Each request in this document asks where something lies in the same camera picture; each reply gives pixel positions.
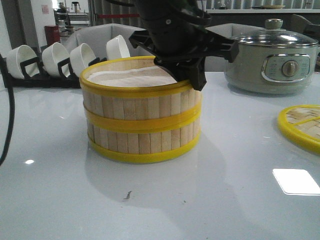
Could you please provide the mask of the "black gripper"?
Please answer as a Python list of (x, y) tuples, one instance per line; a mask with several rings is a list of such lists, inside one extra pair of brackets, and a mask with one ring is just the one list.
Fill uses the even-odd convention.
[(236, 40), (193, 25), (134, 31), (129, 41), (134, 48), (141, 47), (154, 55), (154, 64), (177, 82), (189, 80), (197, 91), (207, 83), (206, 57), (220, 57), (232, 63), (239, 53)]

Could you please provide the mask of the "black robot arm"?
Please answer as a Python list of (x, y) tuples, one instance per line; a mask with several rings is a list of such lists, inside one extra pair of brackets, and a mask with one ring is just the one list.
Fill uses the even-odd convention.
[(135, 31), (129, 41), (155, 56), (154, 64), (177, 82), (189, 80), (201, 91), (206, 57), (221, 57), (232, 63), (239, 53), (238, 42), (206, 29), (212, 17), (198, 8), (195, 0), (113, 0), (112, 4), (136, 7), (144, 30)]

